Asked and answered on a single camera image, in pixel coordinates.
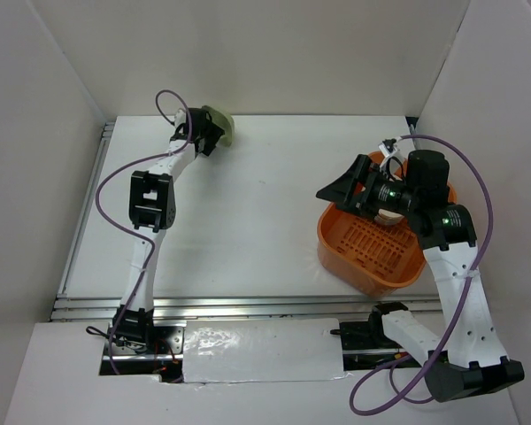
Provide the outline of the green plate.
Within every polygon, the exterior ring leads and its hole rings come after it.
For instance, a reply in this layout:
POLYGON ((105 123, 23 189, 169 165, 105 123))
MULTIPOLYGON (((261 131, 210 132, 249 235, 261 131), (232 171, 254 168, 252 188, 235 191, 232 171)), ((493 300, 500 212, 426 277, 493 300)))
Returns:
POLYGON ((219 138, 218 143, 222 146, 230 147, 235 138, 233 117, 218 107, 203 105, 202 108, 210 114, 212 122, 224 131, 224 135, 219 138))

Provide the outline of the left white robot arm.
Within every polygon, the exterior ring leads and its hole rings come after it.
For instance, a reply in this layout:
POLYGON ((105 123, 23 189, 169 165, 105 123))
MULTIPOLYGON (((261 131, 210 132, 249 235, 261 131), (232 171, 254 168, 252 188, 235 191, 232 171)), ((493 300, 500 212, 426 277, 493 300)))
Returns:
POLYGON ((147 170, 134 171, 130 179, 128 216, 135 238, 127 289, 112 320, 108 338, 127 343, 135 352, 149 352, 156 345, 154 281, 158 255, 177 207, 174 184, 197 157, 210 156, 219 143, 229 145, 235 123, 226 112, 208 105, 178 110, 175 131, 167 151, 156 156, 147 170))

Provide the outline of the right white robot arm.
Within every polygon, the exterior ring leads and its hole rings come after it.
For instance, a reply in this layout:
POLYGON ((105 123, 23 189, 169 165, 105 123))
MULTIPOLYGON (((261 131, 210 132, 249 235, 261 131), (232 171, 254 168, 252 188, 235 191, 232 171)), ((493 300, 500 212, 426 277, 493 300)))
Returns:
POLYGON ((376 299, 370 341, 402 347, 405 358, 420 365, 419 379, 437 402, 494 393, 525 376, 497 337, 478 269, 485 243, 452 195, 449 173, 438 151, 360 155, 317 192, 327 202, 318 223, 321 265, 376 299), (406 305, 388 301, 423 267, 438 290, 442 336, 406 305))

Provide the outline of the cream plate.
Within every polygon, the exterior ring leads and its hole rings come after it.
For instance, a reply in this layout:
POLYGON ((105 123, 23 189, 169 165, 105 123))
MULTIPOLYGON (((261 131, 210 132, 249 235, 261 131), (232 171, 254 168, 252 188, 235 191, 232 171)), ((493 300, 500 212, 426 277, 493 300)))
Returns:
POLYGON ((374 221, 382 226, 394 226, 404 219, 402 214, 380 209, 374 217, 374 221))

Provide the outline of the orange plastic bin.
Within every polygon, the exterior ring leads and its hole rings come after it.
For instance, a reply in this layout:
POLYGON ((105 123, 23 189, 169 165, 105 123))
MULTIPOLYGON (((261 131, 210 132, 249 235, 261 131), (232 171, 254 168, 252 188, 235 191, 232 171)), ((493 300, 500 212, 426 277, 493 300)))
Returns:
POLYGON ((452 206, 456 195, 448 183, 450 165, 441 152, 413 151, 396 172, 380 153, 367 155, 371 173, 405 182, 414 192, 414 211, 394 226, 345 212, 328 202, 317 226, 320 264, 331 274, 371 298, 381 298, 414 283, 426 261, 421 243, 433 230, 432 216, 452 206))

